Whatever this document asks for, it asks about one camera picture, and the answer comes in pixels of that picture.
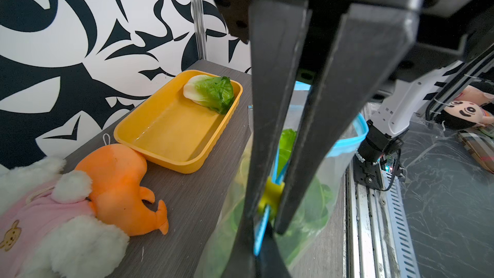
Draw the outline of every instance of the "black and white patterned wall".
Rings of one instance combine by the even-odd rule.
[[[203,0],[208,59],[249,46]],[[1,0],[0,165],[68,154],[198,59],[191,0]]]

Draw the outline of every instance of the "doll face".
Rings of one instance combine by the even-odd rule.
[[[453,116],[466,121],[479,123],[484,117],[482,109],[473,102],[453,101],[445,108],[445,111]]]

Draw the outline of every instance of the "gray marble surface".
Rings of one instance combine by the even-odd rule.
[[[423,278],[494,277],[494,175],[453,131],[412,119],[404,137],[401,183]]]

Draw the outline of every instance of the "stuffed doll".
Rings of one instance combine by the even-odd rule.
[[[103,278],[122,260],[129,236],[168,232],[166,206],[139,183],[147,163],[113,144],[60,175],[65,161],[45,158],[0,175],[2,278]]]
[[[473,82],[454,98],[455,101],[469,101],[483,106],[494,100],[494,86],[486,82]]]
[[[142,200],[155,202],[154,193],[139,183],[147,170],[145,158],[122,144],[98,148],[84,158],[76,170],[86,172],[93,180],[90,205],[96,218],[116,225],[127,235],[143,235],[153,230],[168,232],[164,202],[157,211],[147,208]]]
[[[122,260],[128,235],[98,220],[86,198],[91,178],[60,175],[45,158],[0,175],[0,276],[103,278]]]
[[[436,116],[435,121],[444,124],[445,127],[462,130],[476,125],[492,124],[494,117],[473,102],[452,101]]]

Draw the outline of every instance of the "yellow tray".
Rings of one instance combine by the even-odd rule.
[[[177,172],[199,170],[232,118],[243,91],[242,85],[231,81],[235,100],[230,110],[220,115],[183,95],[184,85],[200,74],[217,76],[183,71],[117,125],[115,140]]]

